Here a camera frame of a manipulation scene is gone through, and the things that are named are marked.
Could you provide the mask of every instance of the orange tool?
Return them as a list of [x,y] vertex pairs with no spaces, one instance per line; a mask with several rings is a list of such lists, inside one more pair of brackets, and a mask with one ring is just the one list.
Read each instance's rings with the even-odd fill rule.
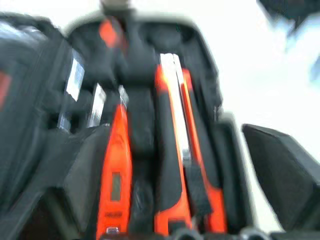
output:
[[181,69],[180,60],[177,55],[173,55],[177,66],[177,73],[187,128],[190,136],[192,153],[201,168],[202,179],[205,190],[213,209],[205,219],[207,231],[227,232],[227,221],[224,206],[223,191],[218,178],[218,170],[215,165],[214,153],[209,146],[209,136],[201,118],[195,95],[193,92],[191,76],[188,70]]
[[101,176],[96,239],[104,233],[127,232],[130,215],[132,155],[129,146],[128,95],[120,86],[117,106]]
[[158,66],[155,74],[161,166],[154,230],[168,236],[177,228],[191,228],[192,219],[183,168],[183,164],[191,160],[187,129],[177,75],[170,69],[173,59],[165,55],[160,55],[161,66]]

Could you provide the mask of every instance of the black fabric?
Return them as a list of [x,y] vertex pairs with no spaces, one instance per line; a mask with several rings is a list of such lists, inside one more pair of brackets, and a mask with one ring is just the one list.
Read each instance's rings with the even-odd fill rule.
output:
[[166,238],[159,234],[104,234],[100,240],[165,240]]
[[52,25],[51,21],[45,17],[35,18],[26,14],[5,12],[0,13],[0,21],[5,21],[16,28],[26,26],[35,27],[51,39],[59,38],[62,40],[64,38],[63,35]]
[[204,240],[241,240],[235,235],[222,234],[222,233],[206,233],[204,234]]
[[155,154],[155,107],[150,88],[127,88],[130,147],[135,155]]
[[156,186],[156,212],[175,206],[181,198],[182,180],[176,136],[171,112],[170,97],[162,92],[156,97],[157,138],[159,143],[160,167]]
[[32,216],[27,221],[18,240],[61,240],[56,223],[52,219],[43,200],[34,209]]
[[17,238],[32,210],[50,189],[58,190],[58,199],[64,203],[64,211],[73,216],[77,229],[86,230],[100,187],[103,150],[109,131],[109,127],[100,126],[75,135],[60,130],[50,132],[44,157],[33,178],[10,212],[0,218],[0,233],[4,239]]
[[184,176],[194,215],[200,219],[211,214],[214,209],[211,208],[199,165],[192,161],[190,165],[184,166]]
[[25,45],[5,44],[0,66],[11,78],[11,84],[0,112],[1,210],[7,210],[39,162],[39,153],[46,138],[46,124],[41,109],[42,99],[51,81],[64,67],[70,49],[61,40],[48,39],[37,50]]
[[285,230],[320,229],[320,166],[289,135],[246,124],[258,181]]
[[152,185],[143,179],[135,181],[131,197],[129,234],[151,234],[154,223]]
[[319,0],[259,0],[264,8],[271,14],[280,14],[287,19],[295,21],[296,30],[311,14],[320,11]]
[[186,223],[184,221],[169,221],[168,222],[168,229],[169,229],[169,234],[172,235],[175,231],[179,229],[184,229],[186,228]]
[[[130,149],[138,158],[155,155],[155,106],[150,88],[125,87],[129,102],[127,105]],[[106,90],[101,124],[112,124],[117,105],[118,91]]]
[[295,230],[290,232],[274,232],[270,236],[272,240],[316,240],[320,239],[320,232]]
[[117,69],[124,60],[123,54],[119,47],[106,46],[99,34],[100,24],[98,21],[79,26],[68,41],[84,58],[83,87],[93,89],[99,83],[104,89],[117,89]]
[[221,169],[227,229],[230,234],[237,234],[242,228],[252,226],[253,219],[234,123],[217,122],[212,126],[211,136]]

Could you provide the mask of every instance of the tool bag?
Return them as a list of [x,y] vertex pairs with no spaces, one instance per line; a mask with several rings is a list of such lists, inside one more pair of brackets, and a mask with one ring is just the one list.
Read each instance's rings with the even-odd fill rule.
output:
[[[121,46],[111,49],[100,35],[112,15],[123,28]],[[96,238],[101,170],[120,101],[118,85],[128,93],[132,152],[131,207],[126,234],[101,239],[289,240],[320,238],[320,167],[292,137],[254,125],[243,133],[254,169],[269,203],[286,232],[265,234],[254,228],[240,133],[222,111],[218,70],[200,31],[174,17],[139,17],[114,10],[69,26],[66,36],[48,20],[2,15],[0,23],[41,34],[36,47],[0,36],[0,236],[13,239],[93,240]],[[226,233],[177,227],[170,236],[155,233],[156,197],[161,169],[155,78],[160,53],[180,57],[188,69],[199,114],[214,152],[214,164],[226,216]],[[65,97],[73,59],[83,68],[77,100]],[[94,87],[105,101],[100,125],[87,128]],[[70,130],[57,128],[67,102]],[[188,182],[198,179],[191,174]],[[164,187],[175,185],[167,181]],[[190,195],[197,195],[190,188]],[[173,201],[176,194],[167,196]]]

